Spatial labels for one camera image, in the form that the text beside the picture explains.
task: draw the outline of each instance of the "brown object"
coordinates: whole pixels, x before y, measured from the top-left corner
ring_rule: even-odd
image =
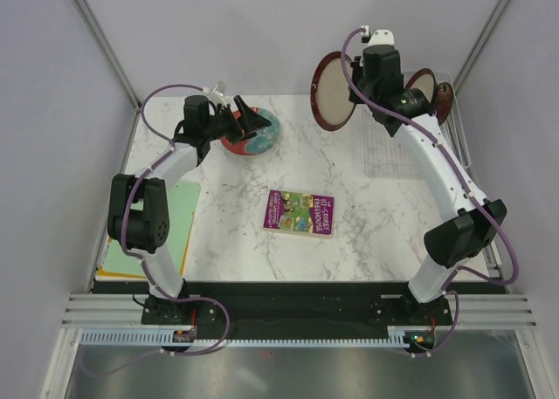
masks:
[[[431,69],[421,69],[415,72],[408,80],[406,89],[419,89],[425,95],[427,101],[433,104],[435,95],[437,94],[437,80],[435,73]]]
[[[433,105],[437,110],[438,124],[442,125],[452,110],[452,103],[454,102],[454,90],[452,85],[448,82],[439,83],[437,86],[437,95]]]
[[[316,67],[311,84],[311,108],[317,124],[326,131],[339,130],[351,118],[355,104],[349,101],[349,85],[343,77],[342,53],[330,52]],[[351,58],[346,56],[351,75]]]

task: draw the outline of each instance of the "white marble surface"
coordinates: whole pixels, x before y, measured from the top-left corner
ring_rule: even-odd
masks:
[[[426,184],[367,178],[352,162],[355,124],[350,121],[335,133],[322,131],[314,123],[306,95],[249,96],[245,101],[274,112],[283,135],[272,153],[254,159],[231,155],[213,142],[201,167],[184,176],[202,187],[184,277],[215,281],[412,277],[426,253],[424,233],[440,223]],[[171,136],[183,118],[183,98],[153,99],[147,117],[155,129]],[[146,166],[165,147],[165,141],[140,123],[127,172]],[[334,236],[319,239],[263,231],[269,189],[334,196]],[[470,266],[487,272],[481,255]],[[476,278],[462,272],[457,279]]]

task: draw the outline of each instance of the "colorful book cover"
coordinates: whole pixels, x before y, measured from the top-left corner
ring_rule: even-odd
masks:
[[[270,190],[264,229],[309,236],[332,236],[334,198]]]

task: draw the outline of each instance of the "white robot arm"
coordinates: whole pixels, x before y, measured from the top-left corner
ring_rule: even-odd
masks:
[[[427,258],[404,294],[409,308],[419,310],[441,296],[457,267],[493,240],[496,229],[484,217],[485,213],[500,225],[507,209],[501,200],[490,202],[472,182],[445,140],[434,108],[423,92],[404,88],[400,54],[394,46],[392,32],[377,30],[371,34],[368,26],[362,27],[361,32],[366,46],[362,57],[355,57],[351,63],[351,78],[342,63],[350,84],[349,100],[357,104],[370,101],[367,105],[374,119],[414,159],[443,220],[424,235]]]
[[[108,234],[121,246],[124,234],[127,253],[142,262],[148,274],[149,290],[158,298],[166,298],[161,292],[167,294],[167,298],[176,298],[183,289],[183,278],[176,271],[166,244],[170,227],[167,188],[173,188],[184,174],[204,160],[211,141],[222,137],[232,143],[248,140],[259,129],[271,125],[239,96],[233,98],[240,112],[235,119],[221,94],[223,87],[218,84],[213,90],[204,89],[205,95],[184,100],[184,120],[177,125],[175,137],[165,152],[149,169],[113,178]],[[214,107],[213,114],[210,114],[210,105]],[[131,196],[134,199],[127,207]],[[141,210],[131,209],[131,204],[139,201],[143,201]]]

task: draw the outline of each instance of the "wire rack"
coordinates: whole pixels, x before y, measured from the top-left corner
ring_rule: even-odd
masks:
[[[405,72],[404,82],[407,82],[411,75],[412,73]],[[449,82],[452,85],[450,74],[438,72],[435,76],[438,83]],[[366,176],[420,179],[413,159],[395,139],[386,133],[381,124],[373,120],[366,106],[359,106],[355,110],[351,122],[353,122],[354,162],[360,166]],[[456,98],[452,104],[452,111],[441,128],[462,166],[465,169],[470,168],[472,161]]]

